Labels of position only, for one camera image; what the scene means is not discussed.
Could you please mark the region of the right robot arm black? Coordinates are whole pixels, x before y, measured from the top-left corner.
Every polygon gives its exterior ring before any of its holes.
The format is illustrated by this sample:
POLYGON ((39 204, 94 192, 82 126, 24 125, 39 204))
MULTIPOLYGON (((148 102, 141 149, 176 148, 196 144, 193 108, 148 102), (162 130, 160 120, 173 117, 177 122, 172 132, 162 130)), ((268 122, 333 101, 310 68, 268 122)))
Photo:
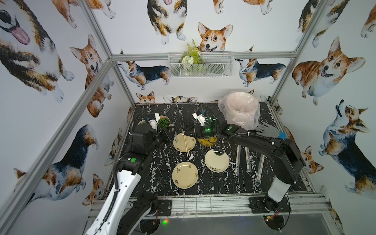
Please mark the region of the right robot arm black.
POLYGON ((245 130, 228 123, 221 112, 214 114, 210 108, 193 113, 193 118, 196 122, 188 131, 189 136, 197 139, 217 137, 254 150, 271 161, 275 177, 261 204, 263 210, 275 212, 305 166, 294 141, 269 124, 257 131, 245 130))

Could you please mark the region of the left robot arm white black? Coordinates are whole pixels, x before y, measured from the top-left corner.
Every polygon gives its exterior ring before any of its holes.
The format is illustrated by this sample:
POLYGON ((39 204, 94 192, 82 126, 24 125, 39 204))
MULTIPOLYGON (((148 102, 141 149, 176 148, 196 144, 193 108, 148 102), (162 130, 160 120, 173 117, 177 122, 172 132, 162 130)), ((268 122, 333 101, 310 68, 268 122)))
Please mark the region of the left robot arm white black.
POLYGON ((157 209, 156 194, 144 192, 126 211, 128 201, 150 164, 151 155, 174 139, 174 127, 159 128, 160 115, 144 119, 131 132, 126 152, 113 166, 114 185, 87 235, 130 235, 148 214, 157 209))

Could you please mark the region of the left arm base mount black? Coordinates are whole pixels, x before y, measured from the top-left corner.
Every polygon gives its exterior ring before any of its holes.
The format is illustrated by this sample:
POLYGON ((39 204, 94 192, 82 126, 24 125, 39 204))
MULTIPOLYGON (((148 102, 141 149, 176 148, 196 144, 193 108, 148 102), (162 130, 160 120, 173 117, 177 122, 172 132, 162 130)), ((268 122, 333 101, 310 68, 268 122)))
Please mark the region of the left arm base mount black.
POLYGON ((132 215, 143 215, 148 217, 170 216, 172 210, 172 200, 159 200, 138 198, 128 211, 132 215))

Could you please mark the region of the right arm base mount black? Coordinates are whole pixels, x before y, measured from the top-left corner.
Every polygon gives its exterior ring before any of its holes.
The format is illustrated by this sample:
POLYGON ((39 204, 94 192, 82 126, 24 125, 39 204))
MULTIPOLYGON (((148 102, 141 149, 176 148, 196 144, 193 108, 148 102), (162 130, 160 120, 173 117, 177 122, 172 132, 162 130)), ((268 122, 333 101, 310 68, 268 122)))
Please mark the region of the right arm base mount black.
POLYGON ((287 197, 284 197, 281 202, 273 201, 269 196, 250 197, 248 207, 252 213, 276 213, 291 212, 290 203, 287 197))

